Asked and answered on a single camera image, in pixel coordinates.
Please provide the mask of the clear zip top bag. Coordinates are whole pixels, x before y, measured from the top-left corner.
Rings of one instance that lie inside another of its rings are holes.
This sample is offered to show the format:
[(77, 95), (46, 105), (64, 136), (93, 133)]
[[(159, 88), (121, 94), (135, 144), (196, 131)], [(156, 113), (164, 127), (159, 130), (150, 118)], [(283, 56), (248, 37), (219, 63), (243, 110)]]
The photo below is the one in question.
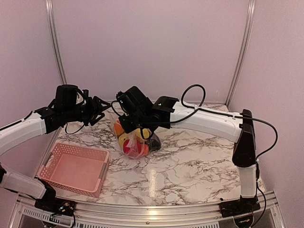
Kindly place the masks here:
[[(115, 122), (120, 123), (120, 121), (118, 120), (118, 116), (114, 115), (114, 114), (110, 114), (110, 121), (111, 121), (111, 128), (112, 128), (113, 133), (114, 133), (114, 123)], [(129, 157), (129, 158), (140, 159), (140, 158), (145, 157), (145, 156), (149, 155), (150, 153), (152, 153), (152, 152), (149, 152), (149, 147), (148, 147), (148, 140), (153, 135), (150, 130), (148, 130), (148, 129), (142, 129), (141, 130), (140, 128), (137, 128), (136, 130), (132, 131), (131, 133), (126, 133), (126, 134), (128, 134), (128, 137), (129, 137), (130, 141), (135, 141), (135, 142), (138, 141), (142, 146), (141, 153), (140, 153), (138, 158), (131, 158), (131, 157)], [(120, 148), (121, 152), (124, 154), (123, 147), (119, 146), (119, 148)]]

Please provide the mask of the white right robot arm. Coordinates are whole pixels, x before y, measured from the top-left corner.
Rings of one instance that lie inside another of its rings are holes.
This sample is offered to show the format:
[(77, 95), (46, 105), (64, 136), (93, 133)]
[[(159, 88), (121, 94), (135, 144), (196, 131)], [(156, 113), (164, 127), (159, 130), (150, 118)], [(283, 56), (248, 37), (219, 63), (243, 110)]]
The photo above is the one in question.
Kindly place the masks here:
[(183, 128), (212, 134), (234, 143), (232, 162), (237, 167), (241, 198), (235, 208), (245, 213), (254, 205), (257, 195), (257, 163), (255, 133), (251, 112), (231, 113), (188, 104), (183, 99), (159, 97), (153, 103), (142, 91), (133, 86), (118, 92), (116, 100), (124, 114), (119, 117), (126, 133), (136, 129)]

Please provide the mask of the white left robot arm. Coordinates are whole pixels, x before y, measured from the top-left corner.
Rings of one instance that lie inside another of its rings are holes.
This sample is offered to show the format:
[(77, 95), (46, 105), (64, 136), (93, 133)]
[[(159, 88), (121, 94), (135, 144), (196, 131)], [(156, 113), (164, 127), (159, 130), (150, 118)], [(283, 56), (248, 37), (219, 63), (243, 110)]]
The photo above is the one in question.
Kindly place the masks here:
[[(76, 85), (59, 85), (55, 98), (48, 106), (30, 112), (26, 117), (0, 129), (0, 153), (38, 136), (49, 134), (69, 122), (80, 122), (83, 126), (93, 126), (110, 108), (110, 103), (97, 96), (90, 97), (88, 90), (80, 90)], [(49, 211), (56, 211), (60, 201), (56, 191), (45, 181), (31, 178), (19, 172), (0, 166), (0, 186), (12, 192), (21, 192), (41, 200)]]

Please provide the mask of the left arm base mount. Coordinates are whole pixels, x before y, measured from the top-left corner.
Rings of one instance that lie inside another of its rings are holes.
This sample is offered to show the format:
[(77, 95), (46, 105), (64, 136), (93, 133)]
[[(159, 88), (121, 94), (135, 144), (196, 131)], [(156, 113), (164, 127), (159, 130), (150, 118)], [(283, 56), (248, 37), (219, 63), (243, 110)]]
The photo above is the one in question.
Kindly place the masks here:
[(51, 212), (52, 215), (65, 215), (72, 217), (74, 214), (76, 202), (60, 198), (37, 199), (35, 208)]

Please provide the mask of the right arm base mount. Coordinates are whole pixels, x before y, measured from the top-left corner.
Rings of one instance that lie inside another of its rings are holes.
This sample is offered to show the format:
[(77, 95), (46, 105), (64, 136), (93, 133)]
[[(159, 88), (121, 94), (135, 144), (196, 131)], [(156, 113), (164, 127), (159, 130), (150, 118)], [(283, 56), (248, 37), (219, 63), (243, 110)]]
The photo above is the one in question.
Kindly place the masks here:
[(260, 204), (255, 200), (253, 202), (250, 202), (248, 200), (232, 200), (221, 202), (219, 204), (220, 213), (223, 218), (252, 213), (253, 211), (259, 210), (260, 208)]

